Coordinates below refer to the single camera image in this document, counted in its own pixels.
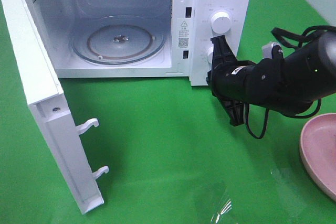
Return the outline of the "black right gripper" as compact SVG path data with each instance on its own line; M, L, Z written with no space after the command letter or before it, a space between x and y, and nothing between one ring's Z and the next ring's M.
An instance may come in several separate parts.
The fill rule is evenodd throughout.
M258 64L238 61L225 35L211 38L213 57L207 82L232 126L245 123L247 104L275 109L280 105L281 60L262 60Z

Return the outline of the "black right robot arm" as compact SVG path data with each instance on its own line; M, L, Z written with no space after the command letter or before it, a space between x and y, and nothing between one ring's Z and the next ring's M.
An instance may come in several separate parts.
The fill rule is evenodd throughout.
M245 104L286 116L308 110L313 101L335 93L335 33L319 32L287 57L271 52L259 63L239 61L224 35L211 38L212 68L207 83L230 117L243 124Z

